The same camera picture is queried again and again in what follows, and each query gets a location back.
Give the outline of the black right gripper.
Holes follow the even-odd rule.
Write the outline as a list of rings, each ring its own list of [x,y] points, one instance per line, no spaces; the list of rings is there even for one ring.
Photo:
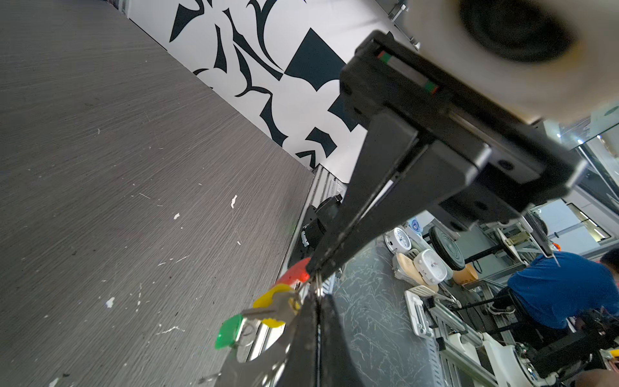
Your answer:
[[[562,198],[585,172],[577,155],[383,32],[360,44],[339,85],[368,133],[311,276],[330,276],[422,211],[463,232]]]

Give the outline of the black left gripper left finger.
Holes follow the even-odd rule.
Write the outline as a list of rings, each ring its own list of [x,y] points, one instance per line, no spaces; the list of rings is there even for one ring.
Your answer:
[[[305,297],[301,311],[275,343],[256,359],[240,363],[231,350],[217,386],[316,386],[319,381],[319,308],[314,294]]]

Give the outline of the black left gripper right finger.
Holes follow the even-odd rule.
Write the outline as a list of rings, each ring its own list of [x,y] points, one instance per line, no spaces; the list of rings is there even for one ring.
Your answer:
[[[319,322],[321,331],[320,385],[362,386],[363,382],[351,359],[335,300],[331,294],[323,296],[320,301]]]

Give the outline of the silver metal key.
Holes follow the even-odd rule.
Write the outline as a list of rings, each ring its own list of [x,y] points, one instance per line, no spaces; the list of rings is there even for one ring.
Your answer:
[[[246,309],[241,312],[241,315],[246,319],[273,319],[276,322],[290,323],[296,317],[297,313],[288,303],[285,303],[284,306]]]

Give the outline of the yellow key tag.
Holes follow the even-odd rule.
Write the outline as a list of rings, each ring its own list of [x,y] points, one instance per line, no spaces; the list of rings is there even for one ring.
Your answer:
[[[298,314],[301,311],[301,301],[298,292],[288,285],[275,285],[266,294],[256,300],[252,308],[261,308],[269,306],[284,306],[288,303]],[[289,322],[276,322],[273,319],[261,320],[262,324],[270,328],[278,328],[288,324]]]

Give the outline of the green key tag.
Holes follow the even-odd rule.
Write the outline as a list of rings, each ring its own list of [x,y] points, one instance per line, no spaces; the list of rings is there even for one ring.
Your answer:
[[[240,332],[244,321],[245,318],[242,314],[236,314],[225,320],[219,328],[217,338],[214,342],[214,349],[221,350],[232,347],[237,342],[238,338],[240,338]]]

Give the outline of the red key tag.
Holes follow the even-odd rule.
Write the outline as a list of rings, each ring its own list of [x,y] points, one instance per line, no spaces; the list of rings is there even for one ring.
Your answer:
[[[298,261],[298,263],[294,264],[278,278],[275,285],[283,284],[295,287],[297,284],[306,283],[311,278],[311,275],[306,271],[306,267],[310,261],[310,257]]]

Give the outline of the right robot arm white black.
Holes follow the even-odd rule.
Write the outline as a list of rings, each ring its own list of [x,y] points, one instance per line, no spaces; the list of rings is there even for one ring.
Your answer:
[[[583,176],[578,156],[391,35],[372,32],[339,74],[336,105],[367,135],[344,195],[301,229],[311,277],[429,211],[447,228],[519,219]]]

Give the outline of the person in blue shirt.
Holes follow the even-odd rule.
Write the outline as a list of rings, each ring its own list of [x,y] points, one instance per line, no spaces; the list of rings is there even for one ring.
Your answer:
[[[618,250],[599,261],[574,253],[558,252],[553,259],[537,257],[527,268],[512,275],[494,298],[488,311],[512,314],[520,302],[531,328],[522,331],[525,342],[534,343],[539,332],[553,342],[568,334],[567,320],[589,310],[605,310],[618,316]]]

